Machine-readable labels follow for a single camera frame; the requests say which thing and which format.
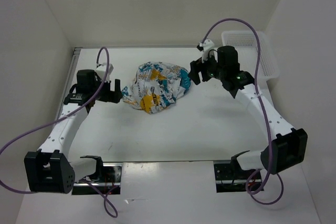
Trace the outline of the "patterned white teal yellow shorts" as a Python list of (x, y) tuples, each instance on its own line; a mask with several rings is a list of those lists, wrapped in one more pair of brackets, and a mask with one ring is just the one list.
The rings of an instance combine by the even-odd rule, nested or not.
[(149, 61), (138, 66), (134, 79), (122, 89), (123, 102), (155, 114), (174, 105), (191, 87), (188, 71), (178, 65)]

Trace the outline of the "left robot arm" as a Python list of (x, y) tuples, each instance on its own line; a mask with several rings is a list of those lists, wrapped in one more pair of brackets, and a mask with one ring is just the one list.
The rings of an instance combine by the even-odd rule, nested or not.
[(74, 138), (96, 101), (119, 103), (122, 98), (120, 80), (111, 90), (112, 65), (98, 65), (95, 70), (77, 72), (77, 82), (64, 99), (62, 112), (50, 135), (35, 152), (24, 158), (29, 189), (35, 193), (69, 193), (74, 184), (86, 177), (93, 182), (105, 175), (100, 156), (84, 155), (68, 161)]

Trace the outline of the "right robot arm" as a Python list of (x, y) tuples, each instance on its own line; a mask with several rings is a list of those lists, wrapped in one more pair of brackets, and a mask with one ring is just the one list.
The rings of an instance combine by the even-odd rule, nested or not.
[(249, 170), (265, 169), (275, 175), (304, 160), (308, 135), (287, 122), (260, 92), (255, 78), (240, 69), (238, 52), (233, 46), (200, 44), (202, 56), (190, 63), (188, 77), (196, 84), (214, 78), (242, 104), (265, 134), (268, 146), (261, 151), (245, 151), (232, 157), (230, 172), (243, 178)]

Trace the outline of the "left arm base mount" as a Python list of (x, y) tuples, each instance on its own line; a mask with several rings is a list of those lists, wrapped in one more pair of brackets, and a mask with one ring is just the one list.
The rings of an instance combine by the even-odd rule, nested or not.
[[(121, 191), (122, 163), (105, 162), (101, 175), (93, 178), (90, 176), (89, 182), (102, 194), (119, 195)], [(98, 193), (88, 184), (79, 182), (74, 184), (72, 195), (97, 195)]]

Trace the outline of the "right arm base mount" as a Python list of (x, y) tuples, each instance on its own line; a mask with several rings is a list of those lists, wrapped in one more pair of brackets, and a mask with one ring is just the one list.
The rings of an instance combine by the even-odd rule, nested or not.
[(246, 181), (254, 170), (239, 170), (231, 161), (214, 162), (217, 193), (245, 192)]

